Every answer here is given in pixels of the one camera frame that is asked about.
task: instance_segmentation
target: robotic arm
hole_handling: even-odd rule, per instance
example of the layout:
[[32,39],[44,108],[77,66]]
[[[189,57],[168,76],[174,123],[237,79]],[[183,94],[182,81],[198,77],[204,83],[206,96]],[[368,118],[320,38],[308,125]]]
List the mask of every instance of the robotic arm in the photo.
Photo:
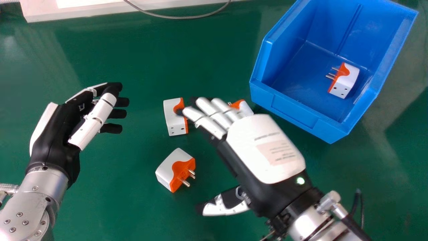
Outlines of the robotic arm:
[[119,97],[121,83],[82,90],[58,105],[49,103],[30,140],[30,163],[20,186],[0,184],[1,241],[53,240],[52,228],[65,191],[80,172],[79,153],[97,133],[119,134],[122,126],[105,124],[125,118],[129,99]]
[[269,115],[245,116],[217,98],[201,97],[196,105],[202,112],[186,107],[179,114],[202,130],[239,183],[199,205],[200,214],[251,209],[268,218],[264,241],[287,235],[295,241],[370,240],[339,203],[337,192],[324,195],[313,187],[302,154]]

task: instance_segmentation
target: green table surface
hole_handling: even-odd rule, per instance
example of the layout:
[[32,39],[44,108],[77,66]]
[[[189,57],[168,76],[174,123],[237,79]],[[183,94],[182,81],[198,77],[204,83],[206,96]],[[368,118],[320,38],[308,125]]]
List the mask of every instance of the green table surface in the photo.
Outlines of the green table surface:
[[[428,239],[428,33],[426,0],[379,94],[354,130],[329,145],[275,117],[306,158],[322,191],[338,191],[350,209],[365,198],[366,231],[374,240]],[[98,135],[81,156],[67,191],[56,240],[259,240],[264,219],[252,212],[200,217],[194,205],[236,185],[215,150],[195,130],[169,137],[162,101],[218,96],[250,100],[248,80],[263,36],[292,0],[232,3],[193,21],[133,12],[27,24],[19,5],[0,14],[0,182],[21,182],[31,133],[46,105],[84,87],[121,81],[131,99],[119,136]],[[195,14],[215,6],[157,11]],[[175,148],[196,158],[195,181],[174,194],[155,170]]]

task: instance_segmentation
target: blue plastic bin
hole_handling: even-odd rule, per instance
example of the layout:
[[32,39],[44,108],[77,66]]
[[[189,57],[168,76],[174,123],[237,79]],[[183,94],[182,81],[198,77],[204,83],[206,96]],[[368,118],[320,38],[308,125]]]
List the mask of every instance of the blue plastic bin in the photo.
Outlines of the blue plastic bin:
[[[253,102],[336,142],[379,94],[417,13],[388,0],[297,0],[263,39]],[[328,93],[325,77],[342,62],[360,68],[345,99]]]

